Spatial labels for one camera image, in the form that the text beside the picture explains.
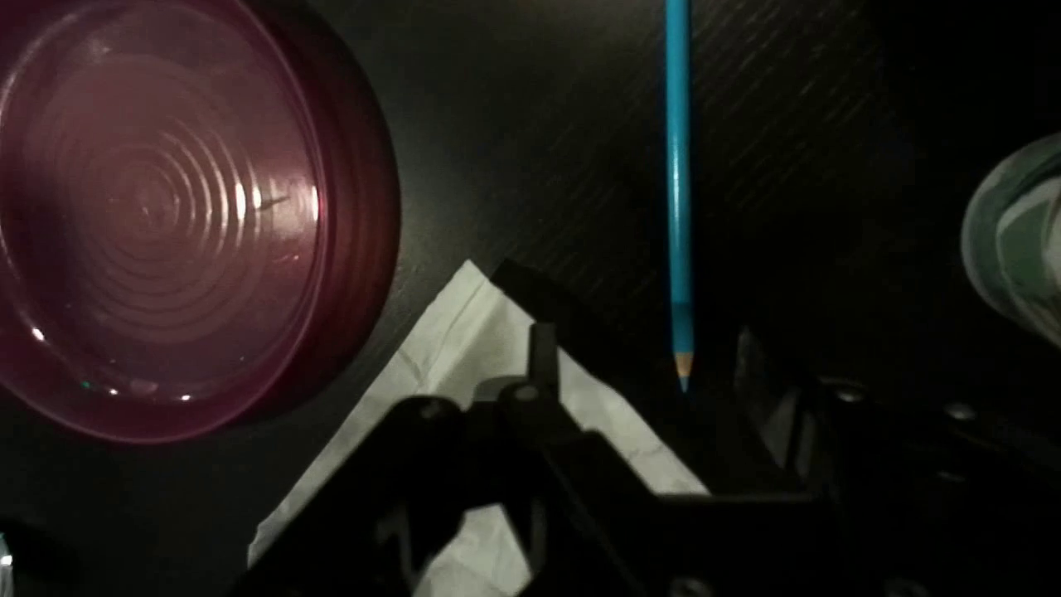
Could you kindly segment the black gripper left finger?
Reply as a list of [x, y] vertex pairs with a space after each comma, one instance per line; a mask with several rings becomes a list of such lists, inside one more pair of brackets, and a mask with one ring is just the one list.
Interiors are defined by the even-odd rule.
[[526, 365], [482, 382], [467, 408], [444, 396], [404, 396], [279, 542], [254, 563], [247, 560], [230, 597], [415, 597], [464, 518], [502, 508], [503, 489], [530, 476], [506, 451], [515, 429], [533, 438], [593, 436], [649, 490], [601, 431], [568, 414], [562, 354], [546, 354], [558, 382], [537, 384], [526, 333]]

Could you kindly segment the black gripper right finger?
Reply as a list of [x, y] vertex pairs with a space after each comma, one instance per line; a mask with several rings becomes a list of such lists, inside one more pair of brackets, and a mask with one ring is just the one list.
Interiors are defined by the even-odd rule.
[[851, 597], [1061, 597], [1061, 454], [969, 400], [896, 408], [860, 382], [800, 372], [735, 333], [735, 396], [782, 408], [752, 423], [768, 460], [835, 513]]

